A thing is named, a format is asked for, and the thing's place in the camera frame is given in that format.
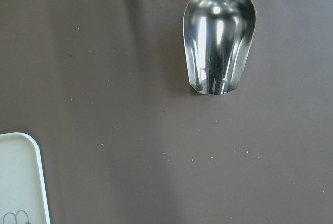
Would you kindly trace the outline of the steel metal scoop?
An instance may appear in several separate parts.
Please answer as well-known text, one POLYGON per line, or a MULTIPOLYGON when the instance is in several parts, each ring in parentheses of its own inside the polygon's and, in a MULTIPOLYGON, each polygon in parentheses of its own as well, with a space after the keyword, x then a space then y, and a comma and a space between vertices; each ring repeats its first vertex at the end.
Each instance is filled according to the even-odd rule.
POLYGON ((189 0, 182 26, 188 79, 195 91, 221 95, 239 86, 256 20, 253 0, 189 0))

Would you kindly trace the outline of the white rectangular tray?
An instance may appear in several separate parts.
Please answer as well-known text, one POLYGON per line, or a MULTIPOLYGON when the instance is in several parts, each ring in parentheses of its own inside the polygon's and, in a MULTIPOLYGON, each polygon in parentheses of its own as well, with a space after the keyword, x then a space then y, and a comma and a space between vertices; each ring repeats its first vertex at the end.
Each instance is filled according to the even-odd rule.
POLYGON ((1 223, 51 223, 40 149, 25 133, 1 134, 1 223))

